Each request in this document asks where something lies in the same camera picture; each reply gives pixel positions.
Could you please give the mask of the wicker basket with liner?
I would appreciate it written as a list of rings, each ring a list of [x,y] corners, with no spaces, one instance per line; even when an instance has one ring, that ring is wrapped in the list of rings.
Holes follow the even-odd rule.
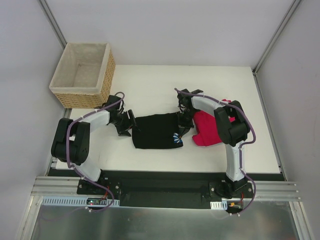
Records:
[[[66,109],[93,109],[108,100],[115,68],[109,43],[69,42],[49,89]]]

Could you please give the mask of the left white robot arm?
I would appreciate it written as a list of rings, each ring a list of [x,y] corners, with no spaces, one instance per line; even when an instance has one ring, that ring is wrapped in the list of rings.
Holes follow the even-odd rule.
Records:
[[[100,179],[102,170],[89,158],[91,133],[113,125],[118,136],[130,137],[129,131],[137,126],[131,109],[125,111],[125,94],[109,95],[107,101],[93,111],[75,120],[61,118],[58,122],[51,146],[52,157],[67,163],[82,178],[90,180],[88,188],[99,195],[105,191],[106,183]]]

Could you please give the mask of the red t shirt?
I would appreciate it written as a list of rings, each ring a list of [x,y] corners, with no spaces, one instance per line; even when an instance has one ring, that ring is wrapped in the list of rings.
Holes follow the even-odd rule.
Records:
[[[191,98],[191,106],[196,110],[192,120],[197,131],[192,139],[197,146],[209,147],[223,142],[218,134],[214,110],[228,103],[230,101],[214,101],[200,96]]]

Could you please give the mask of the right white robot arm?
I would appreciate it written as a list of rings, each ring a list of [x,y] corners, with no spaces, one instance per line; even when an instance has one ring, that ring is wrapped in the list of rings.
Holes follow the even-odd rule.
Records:
[[[217,100],[198,89],[193,92],[175,90],[180,112],[177,113],[178,132],[173,134],[173,141],[176,144],[182,142],[182,136],[193,127],[193,117],[197,112],[203,111],[214,117],[217,134],[225,145],[227,160],[224,182],[218,183],[214,192],[226,199],[237,197],[249,179],[243,166],[243,146],[248,133],[253,132],[241,104],[236,100]]]

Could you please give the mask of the black t shirt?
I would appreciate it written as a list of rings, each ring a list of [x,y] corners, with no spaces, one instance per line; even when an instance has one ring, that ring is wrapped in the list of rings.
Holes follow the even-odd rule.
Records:
[[[135,119],[132,142],[143,150],[169,150],[183,147],[179,138],[177,113],[154,114]]]

